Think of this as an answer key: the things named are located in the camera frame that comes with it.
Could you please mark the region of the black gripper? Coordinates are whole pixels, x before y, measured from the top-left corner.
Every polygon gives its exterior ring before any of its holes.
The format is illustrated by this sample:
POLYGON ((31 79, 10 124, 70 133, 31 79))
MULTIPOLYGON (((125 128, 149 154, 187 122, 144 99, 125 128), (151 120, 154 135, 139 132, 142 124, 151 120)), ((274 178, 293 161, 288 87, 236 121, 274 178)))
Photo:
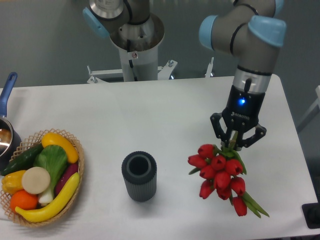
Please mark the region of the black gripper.
POLYGON ((228 147, 231 140, 232 131, 237 131, 236 151, 242 148, 249 148, 266 135, 267 129, 259 123, 259 112, 262 107, 265 93, 244 92, 235 86, 230 89, 228 101, 222 113, 213 113, 210 121, 214 133, 221 144, 228 147), (220 121, 226 125, 223 130, 220 121), (244 139, 244 133, 254 127, 254 134, 244 139))

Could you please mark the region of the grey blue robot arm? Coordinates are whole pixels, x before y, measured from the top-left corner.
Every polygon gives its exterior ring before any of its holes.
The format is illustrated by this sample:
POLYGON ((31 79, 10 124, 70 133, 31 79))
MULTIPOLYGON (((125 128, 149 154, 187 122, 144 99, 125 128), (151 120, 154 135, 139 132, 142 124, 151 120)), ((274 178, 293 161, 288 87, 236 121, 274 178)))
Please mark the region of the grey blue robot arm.
MULTIPOLYGON (((236 0, 224 16, 210 15, 199 27, 200 43, 239 59, 225 109, 210 120, 223 147, 240 151, 266 134, 259 112, 284 44, 286 23, 276 19, 281 0, 236 0)), ((126 82, 165 79, 158 47, 165 30, 148 0, 91 0, 82 11, 87 25, 110 38, 126 82)))

